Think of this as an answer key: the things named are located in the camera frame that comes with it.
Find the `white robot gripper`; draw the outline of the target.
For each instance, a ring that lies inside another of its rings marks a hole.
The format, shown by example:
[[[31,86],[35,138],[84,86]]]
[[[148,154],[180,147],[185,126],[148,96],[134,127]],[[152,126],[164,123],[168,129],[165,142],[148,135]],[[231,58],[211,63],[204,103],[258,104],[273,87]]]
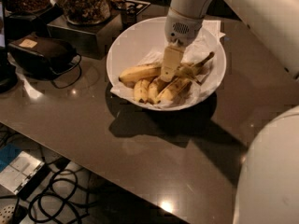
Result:
[[[164,27],[166,40],[169,43],[179,43],[183,47],[188,47],[198,36],[202,23],[202,19],[186,17],[170,7]],[[167,46],[164,49],[160,74],[162,81],[172,80],[183,58],[184,50],[185,48],[177,46]]]

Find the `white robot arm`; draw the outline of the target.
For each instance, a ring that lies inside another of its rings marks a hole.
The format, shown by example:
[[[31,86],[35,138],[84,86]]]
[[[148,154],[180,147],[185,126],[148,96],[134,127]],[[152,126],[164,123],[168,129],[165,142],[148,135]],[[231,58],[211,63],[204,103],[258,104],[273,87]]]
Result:
[[[299,78],[299,0],[223,0],[278,58],[285,71]],[[212,0],[171,0],[164,33],[170,43],[190,45],[202,29]]]

